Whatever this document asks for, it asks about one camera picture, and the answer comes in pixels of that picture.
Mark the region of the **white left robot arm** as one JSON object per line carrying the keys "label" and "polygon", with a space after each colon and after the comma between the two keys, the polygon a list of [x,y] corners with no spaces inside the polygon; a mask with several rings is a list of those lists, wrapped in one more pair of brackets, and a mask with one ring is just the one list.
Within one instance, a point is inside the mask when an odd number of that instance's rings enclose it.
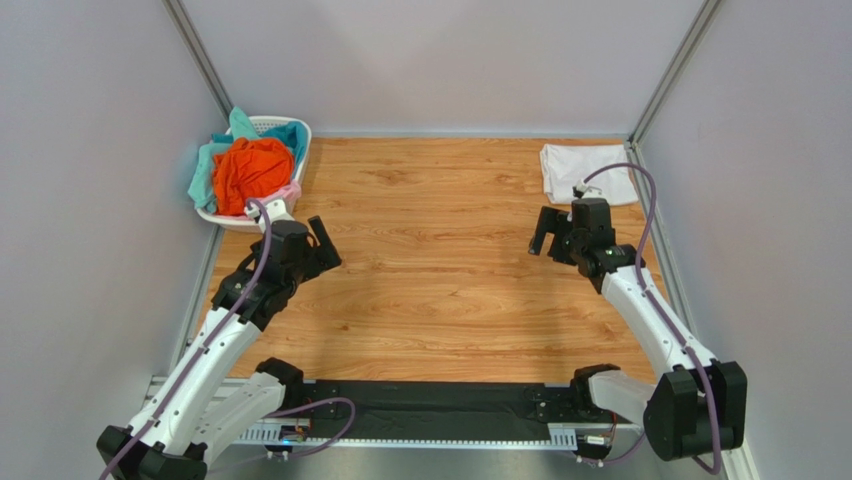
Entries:
{"label": "white left robot arm", "polygon": [[222,451],[255,422],[298,408],[304,373],[262,361],[240,388],[214,396],[237,360],[303,283],[341,265],[318,216],[261,223],[263,237],[219,284],[202,327],[151,400],[124,427],[96,442],[104,479],[202,479]]}

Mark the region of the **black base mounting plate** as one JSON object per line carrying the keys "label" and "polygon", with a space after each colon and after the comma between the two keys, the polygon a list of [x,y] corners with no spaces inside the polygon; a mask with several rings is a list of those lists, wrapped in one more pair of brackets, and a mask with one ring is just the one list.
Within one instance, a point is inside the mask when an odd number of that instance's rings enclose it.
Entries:
{"label": "black base mounting plate", "polygon": [[317,380],[296,386],[282,407],[303,405],[310,437],[346,440],[536,441],[554,423],[621,422],[568,384]]}

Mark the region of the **aluminium frame rail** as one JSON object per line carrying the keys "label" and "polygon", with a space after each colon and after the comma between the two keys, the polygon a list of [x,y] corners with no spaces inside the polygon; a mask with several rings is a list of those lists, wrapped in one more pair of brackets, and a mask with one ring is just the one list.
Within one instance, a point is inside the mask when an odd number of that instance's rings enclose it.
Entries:
{"label": "aluminium frame rail", "polygon": [[553,446],[559,425],[624,420],[672,461],[741,447],[746,395],[746,375],[734,362],[679,369],[653,386],[602,364],[560,386],[308,382],[299,369],[269,360],[223,400],[195,380],[162,386],[139,419],[106,429],[97,448],[118,479],[202,479],[226,447],[266,420],[285,422],[270,440],[278,456],[309,439],[318,450],[343,440]]}

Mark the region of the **white t-shirt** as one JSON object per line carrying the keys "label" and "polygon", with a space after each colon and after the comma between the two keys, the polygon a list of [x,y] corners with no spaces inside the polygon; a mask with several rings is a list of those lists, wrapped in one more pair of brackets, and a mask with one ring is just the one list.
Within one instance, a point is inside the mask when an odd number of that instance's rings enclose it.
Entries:
{"label": "white t-shirt", "polygon": [[601,194],[611,206],[637,203],[639,198],[631,174],[626,167],[617,167],[587,178],[603,167],[626,163],[627,152],[622,145],[567,146],[545,144],[539,153],[543,191],[552,205],[569,205],[574,199],[574,187],[587,184],[592,193]]}

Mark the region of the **pink t-shirt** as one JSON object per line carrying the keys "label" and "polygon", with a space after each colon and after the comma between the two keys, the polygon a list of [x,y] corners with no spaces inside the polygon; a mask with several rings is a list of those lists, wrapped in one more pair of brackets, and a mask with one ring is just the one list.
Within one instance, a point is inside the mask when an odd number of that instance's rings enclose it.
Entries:
{"label": "pink t-shirt", "polygon": [[259,197],[258,200],[263,204],[268,204],[276,200],[281,200],[285,203],[288,210],[292,210],[301,196],[301,185],[296,181],[291,181],[288,185],[279,188],[270,195],[267,195],[265,197]]}

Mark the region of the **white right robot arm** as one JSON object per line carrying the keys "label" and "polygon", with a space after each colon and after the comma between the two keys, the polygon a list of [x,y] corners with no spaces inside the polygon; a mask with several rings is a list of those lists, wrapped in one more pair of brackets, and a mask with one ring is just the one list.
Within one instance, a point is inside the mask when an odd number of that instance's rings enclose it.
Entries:
{"label": "white right robot arm", "polygon": [[611,208],[580,198],[569,210],[544,206],[529,242],[532,255],[577,268],[628,325],[655,372],[653,384],[612,364],[576,370],[571,381],[585,408],[639,422],[663,461],[720,460],[745,440],[748,379],[735,361],[704,347],[661,296],[640,249],[616,241]]}

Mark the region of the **orange t-shirt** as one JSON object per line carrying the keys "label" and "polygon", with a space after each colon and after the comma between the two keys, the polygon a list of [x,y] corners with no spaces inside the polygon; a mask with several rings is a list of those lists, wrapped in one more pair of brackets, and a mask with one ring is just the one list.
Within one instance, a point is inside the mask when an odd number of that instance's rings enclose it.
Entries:
{"label": "orange t-shirt", "polygon": [[215,213],[239,216],[250,198],[263,199],[291,183],[293,153],[278,139],[239,138],[213,155]]}

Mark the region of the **teal t-shirt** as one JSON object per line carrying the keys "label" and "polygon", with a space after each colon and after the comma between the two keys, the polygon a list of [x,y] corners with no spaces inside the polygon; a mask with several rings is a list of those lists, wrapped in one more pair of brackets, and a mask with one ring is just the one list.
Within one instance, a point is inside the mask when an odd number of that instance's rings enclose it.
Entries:
{"label": "teal t-shirt", "polygon": [[214,133],[200,146],[188,188],[194,207],[208,214],[241,216],[249,199],[290,193],[308,158],[309,127],[299,120],[264,127],[242,109],[229,114],[228,133]]}

